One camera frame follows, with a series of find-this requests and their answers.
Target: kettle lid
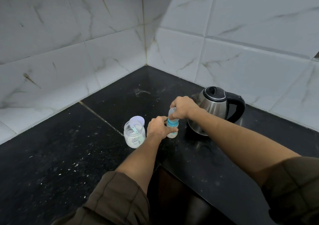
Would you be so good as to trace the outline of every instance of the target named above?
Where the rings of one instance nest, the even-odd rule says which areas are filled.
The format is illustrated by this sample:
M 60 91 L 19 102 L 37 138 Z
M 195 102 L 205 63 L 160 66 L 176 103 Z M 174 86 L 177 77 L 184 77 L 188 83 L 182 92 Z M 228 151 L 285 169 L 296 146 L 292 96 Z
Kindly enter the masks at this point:
M 226 99 L 225 91 L 217 86 L 209 86 L 203 90 L 205 98 L 214 102 L 223 102 Z

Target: tiled wall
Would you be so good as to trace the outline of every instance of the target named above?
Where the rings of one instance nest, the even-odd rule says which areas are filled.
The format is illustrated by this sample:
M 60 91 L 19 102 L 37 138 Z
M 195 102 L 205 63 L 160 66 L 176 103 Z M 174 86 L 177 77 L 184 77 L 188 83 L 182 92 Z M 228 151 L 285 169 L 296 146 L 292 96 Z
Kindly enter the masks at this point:
M 148 65 L 319 131 L 319 0 L 143 0 Z
M 0 6 L 0 144 L 146 63 L 142 0 Z

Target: stainless steel kettle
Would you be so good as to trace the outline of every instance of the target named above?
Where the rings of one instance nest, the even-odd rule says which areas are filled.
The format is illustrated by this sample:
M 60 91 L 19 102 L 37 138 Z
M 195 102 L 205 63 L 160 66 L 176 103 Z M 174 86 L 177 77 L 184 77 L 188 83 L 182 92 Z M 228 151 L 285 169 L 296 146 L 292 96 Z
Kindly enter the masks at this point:
M 226 92 L 217 86 L 206 87 L 200 93 L 193 94 L 192 99 L 200 107 L 210 114 L 226 119 L 229 111 L 229 104 L 235 104 L 235 113 L 227 118 L 227 121 L 236 122 L 245 110 L 245 101 L 239 95 Z M 198 124 L 188 120 L 189 126 L 197 133 L 207 136 Z

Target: purple lid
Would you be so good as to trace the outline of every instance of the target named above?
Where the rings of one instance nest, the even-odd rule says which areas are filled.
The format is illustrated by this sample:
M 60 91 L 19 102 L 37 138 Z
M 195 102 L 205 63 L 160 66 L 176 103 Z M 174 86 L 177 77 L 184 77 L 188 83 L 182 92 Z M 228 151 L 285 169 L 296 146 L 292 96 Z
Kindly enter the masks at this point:
M 140 121 L 141 123 L 142 123 L 142 125 L 144 126 L 144 124 L 145 124 L 145 120 L 144 120 L 144 118 L 142 118 L 141 116 L 134 116 L 134 117 L 132 117 L 131 119 L 130 119 L 130 121 L 131 120 L 138 120 L 138 121 Z

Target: brown shirt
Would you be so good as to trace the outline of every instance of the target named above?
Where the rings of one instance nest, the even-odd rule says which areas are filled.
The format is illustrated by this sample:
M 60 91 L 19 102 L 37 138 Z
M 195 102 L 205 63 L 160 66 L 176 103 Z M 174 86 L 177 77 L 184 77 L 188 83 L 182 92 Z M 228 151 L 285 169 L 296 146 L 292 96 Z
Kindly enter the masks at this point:
M 297 157 L 275 167 L 262 187 L 271 218 L 285 225 L 319 225 L 319 159 Z M 146 194 L 127 175 L 107 172 L 88 201 L 53 225 L 148 224 Z

